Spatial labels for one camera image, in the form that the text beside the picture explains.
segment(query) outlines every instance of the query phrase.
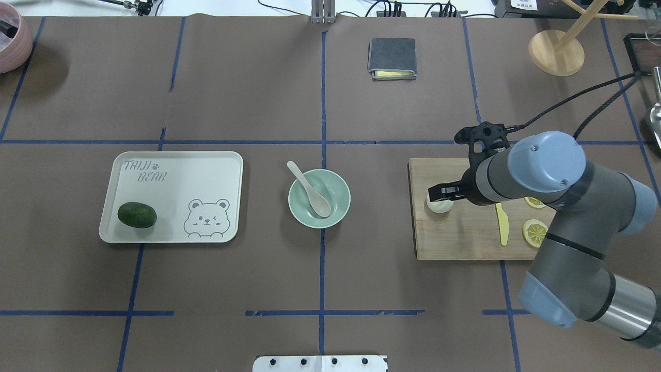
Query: pink pot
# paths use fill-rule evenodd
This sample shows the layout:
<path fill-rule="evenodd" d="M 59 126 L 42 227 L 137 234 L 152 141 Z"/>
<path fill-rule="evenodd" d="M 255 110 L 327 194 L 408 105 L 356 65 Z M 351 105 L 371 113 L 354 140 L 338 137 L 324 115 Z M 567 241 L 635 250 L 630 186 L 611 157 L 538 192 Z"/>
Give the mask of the pink pot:
<path fill-rule="evenodd" d="M 23 17 L 11 5 L 0 3 L 0 16 L 6 21 L 19 18 L 19 24 L 14 24 L 19 28 L 16 36 L 4 48 L 0 46 L 0 73 L 5 73 L 15 70 L 28 60 L 32 51 L 32 33 Z"/>

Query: mint green bowl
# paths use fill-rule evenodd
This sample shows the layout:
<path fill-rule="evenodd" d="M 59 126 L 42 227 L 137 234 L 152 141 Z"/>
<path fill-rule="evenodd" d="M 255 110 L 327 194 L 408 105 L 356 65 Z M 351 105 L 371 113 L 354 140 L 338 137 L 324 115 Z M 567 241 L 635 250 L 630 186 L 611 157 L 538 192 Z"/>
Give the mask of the mint green bowl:
<path fill-rule="evenodd" d="M 310 205 L 303 185 L 296 179 L 290 187 L 288 202 L 290 211 L 298 222 L 312 228 L 328 228 L 340 222 L 349 211 L 351 192 L 337 173 L 327 169 L 312 169 L 304 173 L 310 185 L 329 201 L 331 213 L 321 218 Z"/>

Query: gray notebook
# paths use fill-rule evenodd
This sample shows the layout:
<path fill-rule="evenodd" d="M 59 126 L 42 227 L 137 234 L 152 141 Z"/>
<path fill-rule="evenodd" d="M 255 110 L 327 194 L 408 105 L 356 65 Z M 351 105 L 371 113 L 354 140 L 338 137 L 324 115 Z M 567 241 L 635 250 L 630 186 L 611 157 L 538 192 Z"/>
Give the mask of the gray notebook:
<path fill-rule="evenodd" d="M 369 42 L 368 71 L 374 80 L 416 79 L 415 39 L 374 38 Z"/>

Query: yellow paper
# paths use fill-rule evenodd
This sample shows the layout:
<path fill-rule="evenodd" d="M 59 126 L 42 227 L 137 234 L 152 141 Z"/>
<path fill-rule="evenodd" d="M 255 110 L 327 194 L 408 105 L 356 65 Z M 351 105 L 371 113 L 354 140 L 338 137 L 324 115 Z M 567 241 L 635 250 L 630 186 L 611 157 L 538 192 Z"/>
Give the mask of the yellow paper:
<path fill-rule="evenodd" d="M 413 75 L 412 71 L 376 71 L 377 77 Z"/>

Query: lemon slice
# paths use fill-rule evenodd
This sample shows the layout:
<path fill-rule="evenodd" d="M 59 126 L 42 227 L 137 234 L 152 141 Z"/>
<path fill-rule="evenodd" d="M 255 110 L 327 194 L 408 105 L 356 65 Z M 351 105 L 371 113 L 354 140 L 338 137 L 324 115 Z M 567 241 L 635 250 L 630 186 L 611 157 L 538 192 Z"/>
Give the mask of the lemon slice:
<path fill-rule="evenodd" d="M 535 248 L 539 248 L 548 230 L 548 226 L 540 220 L 527 220 L 524 223 L 525 242 Z"/>
<path fill-rule="evenodd" d="M 531 206 L 533 208 L 544 208 L 544 207 L 546 207 L 544 205 L 544 203 L 542 203 L 541 201 L 539 201 L 539 200 L 537 200 L 533 197 L 525 197 L 524 200 L 529 206 Z"/>

